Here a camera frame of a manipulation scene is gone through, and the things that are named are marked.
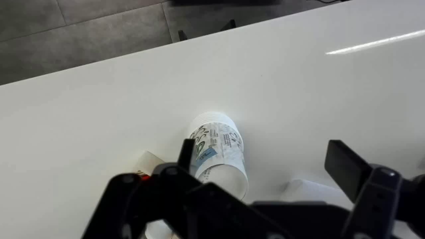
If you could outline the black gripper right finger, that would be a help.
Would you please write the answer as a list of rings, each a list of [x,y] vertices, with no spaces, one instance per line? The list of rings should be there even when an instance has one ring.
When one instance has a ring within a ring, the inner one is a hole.
[[[411,179],[368,164],[340,140],[326,146],[324,169],[353,203],[344,223],[344,239],[393,239],[397,221],[425,238],[425,175]]]

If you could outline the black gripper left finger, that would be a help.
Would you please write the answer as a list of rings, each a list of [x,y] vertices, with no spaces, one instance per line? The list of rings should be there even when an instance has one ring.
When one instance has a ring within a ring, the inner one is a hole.
[[[178,160],[156,165],[150,175],[113,177],[82,239],[141,239],[155,221],[179,239],[284,239],[284,230],[261,213],[190,175],[194,149],[186,140]]]

